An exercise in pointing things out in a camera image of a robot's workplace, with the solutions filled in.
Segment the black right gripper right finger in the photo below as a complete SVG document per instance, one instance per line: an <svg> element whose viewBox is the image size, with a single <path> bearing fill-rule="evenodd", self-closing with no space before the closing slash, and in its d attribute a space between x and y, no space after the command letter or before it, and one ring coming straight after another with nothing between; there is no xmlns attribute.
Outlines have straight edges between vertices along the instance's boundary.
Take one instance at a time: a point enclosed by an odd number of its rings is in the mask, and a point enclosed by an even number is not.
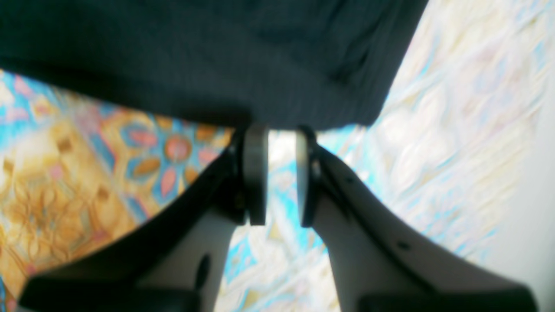
<svg viewBox="0 0 555 312"><path fill-rule="evenodd" d="M531 290L461 259L394 215L306 126L297 130L302 227L328 250L343 312L536 312Z"/></svg>

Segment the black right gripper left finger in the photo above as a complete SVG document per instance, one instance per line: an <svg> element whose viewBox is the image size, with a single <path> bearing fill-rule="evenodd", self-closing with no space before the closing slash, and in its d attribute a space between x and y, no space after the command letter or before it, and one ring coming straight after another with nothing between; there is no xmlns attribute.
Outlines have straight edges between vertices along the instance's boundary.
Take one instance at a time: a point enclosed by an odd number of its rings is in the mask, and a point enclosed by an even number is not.
<svg viewBox="0 0 555 312"><path fill-rule="evenodd" d="M264 226L269 128L253 124L138 229L34 275L19 312L209 312L235 229Z"/></svg>

